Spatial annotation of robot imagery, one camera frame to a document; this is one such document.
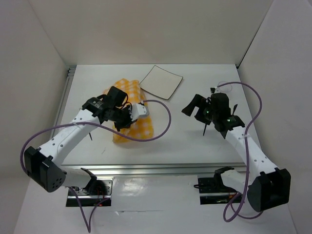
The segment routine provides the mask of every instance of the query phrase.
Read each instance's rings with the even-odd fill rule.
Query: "yellow checkered cloth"
[[[129,97],[128,102],[132,104],[139,103],[146,99],[143,90],[140,88],[138,80],[128,81],[126,79],[121,79],[113,86],[126,92]],[[152,138],[154,134],[152,119],[150,116],[147,116],[146,118],[139,118],[135,123],[131,124],[130,128],[121,129],[120,133],[136,139]],[[127,141],[130,140],[122,136],[118,136],[117,134],[113,134],[114,143],[123,143]]]

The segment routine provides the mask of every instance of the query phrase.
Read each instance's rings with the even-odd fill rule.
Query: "white paper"
[[[183,77],[154,66],[140,86],[146,92],[168,100],[175,92]]]

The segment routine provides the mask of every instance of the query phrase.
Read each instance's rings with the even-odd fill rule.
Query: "white enclosure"
[[[29,0],[67,64],[238,65],[272,0]]]

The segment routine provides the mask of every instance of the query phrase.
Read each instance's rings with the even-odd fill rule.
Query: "metal frame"
[[[238,172],[245,172],[243,163],[201,163],[201,164],[146,164],[146,165],[62,165],[62,168],[85,168],[99,179],[108,176],[161,176],[198,175],[213,176],[216,169],[232,166]]]
[[[66,76],[66,83],[63,89],[63,93],[62,93],[62,98],[60,100],[59,106],[58,106],[58,112],[57,112],[57,116],[55,118],[54,121],[54,126],[56,125],[60,125],[62,118],[63,118],[63,114],[64,114],[64,110],[65,110],[65,106],[66,106],[66,102],[68,99],[68,95],[69,95],[69,91],[70,88],[72,86],[72,82],[74,79],[74,75],[76,72],[76,66],[70,67]],[[58,133],[58,130],[53,129],[51,131],[50,134],[50,138],[53,138],[56,134]]]

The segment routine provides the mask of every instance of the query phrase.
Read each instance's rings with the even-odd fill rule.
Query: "wire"
[[[127,103],[129,103],[128,100],[129,100],[129,96],[128,96],[128,94],[127,94],[127,99],[126,99],[126,101],[124,102],[124,104],[121,106],[121,109],[123,109],[124,106],[125,106]]]
[[[91,213],[90,213],[90,216],[89,216],[89,223],[88,223],[87,218],[86,218],[86,215],[84,214],[84,211],[83,211],[83,208],[82,208],[82,205],[81,205],[81,202],[80,202],[80,199],[79,199],[78,195],[76,194],[75,190],[74,190],[72,187],[68,187],[68,188],[69,188],[69,190],[75,195],[76,200],[77,200],[77,203],[78,203],[79,208],[80,208],[80,211],[81,211],[82,218],[83,218],[83,220],[84,220],[84,223],[86,224],[88,233],[91,233],[91,218],[92,218],[92,215],[93,215],[94,211],[96,210],[96,208],[97,208],[100,204],[102,204],[104,201],[107,201],[108,198],[107,198],[107,199],[103,199],[102,201],[98,202],[98,203],[94,206],[94,208],[92,209],[92,211],[91,211]]]
[[[130,111],[132,111],[132,103],[131,102],[125,102],[121,109],[123,109],[127,104],[130,104]]]
[[[103,195],[103,198],[104,198],[104,192],[103,192],[103,190],[102,190],[102,188],[100,187],[100,186],[97,186],[97,189],[101,189],[101,191],[102,191],[102,195]]]
[[[91,122],[67,123],[67,124],[62,124],[62,125],[54,126],[54,127],[51,127],[51,128],[47,128],[47,129],[41,130],[40,132],[37,132],[36,134],[32,135],[32,136],[24,143],[24,145],[23,145],[23,147],[22,147],[22,149],[21,149],[21,151],[20,151],[20,156],[19,156],[20,165],[21,165],[23,171],[27,174],[27,170],[26,170],[25,165],[24,165],[24,162],[23,162],[23,158],[24,158],[23,155],[24,155],[24,151],[25,151],[27,145],[29,144],[29,142],[30,142],[32,139],[36,138],[37,136],[39,136],[39,135],[41,135],[41,134],[43,134],[43,133],[45,133],[45,132],[51,131],[51,130],[53,130],[53,129],[64,128],[64,127],[70,127],[70,126],[74,126],[74,125],[89,124],[89,125],[97,126],[97,127],[99,127],[99,128],[108,130],[108,131],[110,131],[110,132],[112,132],[112,133],[115,133],[115,134],[117,134],[117,135],[119,135],[119,136],[121,136],[121,137],[124,137],[124,138],[126,138],[126,139],[128,139],[128,140],[133,140],[133,141],[138,141],[138,142],[147,142],[147,141],[152,141],[152,140],[156,140],[156,139],[161,138],[163,135],[165,135],[165,133],[168,131],[168,129],[169,129],[170,125],[171,125],[171,113],[170,113],[170,110],[169,110],[169,108],[168,108],[164,103],[162,103],[161,101],[158,101],[158,100],[145,100],[144,103],[145,103],[145,102],[157,102],[157,103],[161,104],[163,107],[165,107],[166,110],[167,110],[167,112],[168,112],[168,116],[169,116],[168,125],[167,125],[166,129],[165,129],[161,134],[159,134],[158,136],[153,137],[153,138],[150,138],[150,139],[136,139],[136,138],[133,138],[133,137],[130,137],[130,136],[126,136],[126,135],[124,135],[124,134],[121,134],[120,132],[117,132],[117,131],[115,131],[115,130],[113,130],[113,129],[111,129],[111,128],[105,127],[105,126],[100,125],[100,124],[97,124],[97,123],[91,123]]]
[[[235,209],[234,209],[234,207],[233,207],[233,204],[231,204],[231,208],[232,208],[232,210],[233,210],[233,212],[235,212]],[[258,213],[256,216],[253,216],[253,217],[245,217],[245,216],[242,216],[242,215],[240,215],[240,214],[238,214],[237,216],[238,217],[241,217],[241,218],[243,218],[243,219],[255,219],[255,218],[258,218],[260,215],[262,215],[263,214],[263,211],[261,211],[260,213]]]
[[[243,83],[243,82],[238,82],[238,81],[233,81],[233,82],[228,82],[228,83],[224,83],[224,84],[221,84],[221,85],[218,85],[217,87],[222,87],[224,85],[229,85],[229,84],[241,84],[241,85],[244,85],[244,86],[247,86],[248,88],[250,88],[258,97],[259,99],[259,111],[258,113],[253,117],[253,119],[249,122],[249,124],[247,125],[246,129],[245,129],[245,134],[247,134],[250,126],[253,124],[253,122],[258,118],[258,116],[260,115],[261,113],[261,110],[262,110],[262,99],[259,95],[259,93],[253,88],[251,87],[250,85],[246,84],[246,83]],[[243,194],[242,194],[242,200],[241,202],[239,203],[239,206],[237,208],[237,210],[235,211],[233,206],[232,206],[232,203],[234,202],[234,200],[236,198],[238,198],[241,193],[237,193],[230,201],[229,203],[225,206],[224,208],[224,211],[223,211],[223,219],[225,222],[231,222],[233,221],[237,216],[241,217],[241,218],[244,218],[244,219],[254,219],[254,218],[257,218],[259,217],[262,213],[259,213],[258,215],[254,216],[254,217],[243,217],[242,215],[239,214],[240,210],[242,209],[243,205],[244,205],[244,201],[245,201],[245,198],[246,198],[246,194],[247,194],[247,189],[248,189],[248,181],[249,181],[249,171],[250,171],[250,159],[249,159],[249,149],[248,149],[248,138],[245,137],[245,146],[246,146],[246,178],[245,178],[245,186],[244,186],[244,190],[243,190]],[[234,211],[234,215],[232,215],[232,217],[230,217],[229,219],[226,218],[226,212],[227,212],[227,209],[229,206],[232,206],[232,209]]]

